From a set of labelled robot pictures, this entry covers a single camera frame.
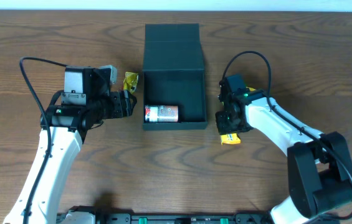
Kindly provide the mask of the orange Le-mond biscuit packet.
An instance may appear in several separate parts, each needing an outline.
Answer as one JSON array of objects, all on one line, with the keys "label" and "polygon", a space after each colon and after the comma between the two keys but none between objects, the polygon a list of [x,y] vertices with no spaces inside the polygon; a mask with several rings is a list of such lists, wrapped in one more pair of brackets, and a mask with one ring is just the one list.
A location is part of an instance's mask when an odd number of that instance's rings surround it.
[{"label": "orange Le-mond biscuit packet", "polygon": [[221,144],[240,144],[241,140],[236,133],[221,135]]}]

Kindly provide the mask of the red Pringles can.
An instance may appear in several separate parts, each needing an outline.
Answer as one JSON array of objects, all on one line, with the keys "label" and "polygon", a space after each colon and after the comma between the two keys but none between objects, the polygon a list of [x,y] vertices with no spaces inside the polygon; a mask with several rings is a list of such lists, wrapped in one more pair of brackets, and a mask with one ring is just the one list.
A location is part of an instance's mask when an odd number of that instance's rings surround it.
[{"label": "red Pringles can", "polygon": [[177,123],[179,110],[177,106],[145,105],[145,121],[149,123]]}]

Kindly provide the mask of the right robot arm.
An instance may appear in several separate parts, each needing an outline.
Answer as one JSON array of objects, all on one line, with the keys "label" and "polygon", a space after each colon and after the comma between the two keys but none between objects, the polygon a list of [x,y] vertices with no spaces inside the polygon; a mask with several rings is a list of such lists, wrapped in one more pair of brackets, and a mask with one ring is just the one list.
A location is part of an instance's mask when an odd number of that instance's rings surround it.
[{"label": "right robot arm", "polygon": [[287,157],[289,196],[270,211],[273,223],[337,223],[331,210],[352,202],[352,159],[346,139],[325,134],[285,111],[263,90],[251,90],[240,75],[219,82],[219,134],[257,129]]}]

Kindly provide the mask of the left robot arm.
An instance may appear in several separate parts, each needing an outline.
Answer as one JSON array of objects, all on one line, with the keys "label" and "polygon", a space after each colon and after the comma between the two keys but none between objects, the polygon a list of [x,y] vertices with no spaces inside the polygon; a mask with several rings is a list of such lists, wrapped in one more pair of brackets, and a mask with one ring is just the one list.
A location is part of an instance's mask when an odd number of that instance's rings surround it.
[{"label": "left robot arm", "polygon": [[117,70],[67,66],[64,88],[55,93],[40,119],[39,145],[22,191],[5,223],[55,223],[73,161],[87,131],[106,119],[131,116],[136,97],[111,91]]}]

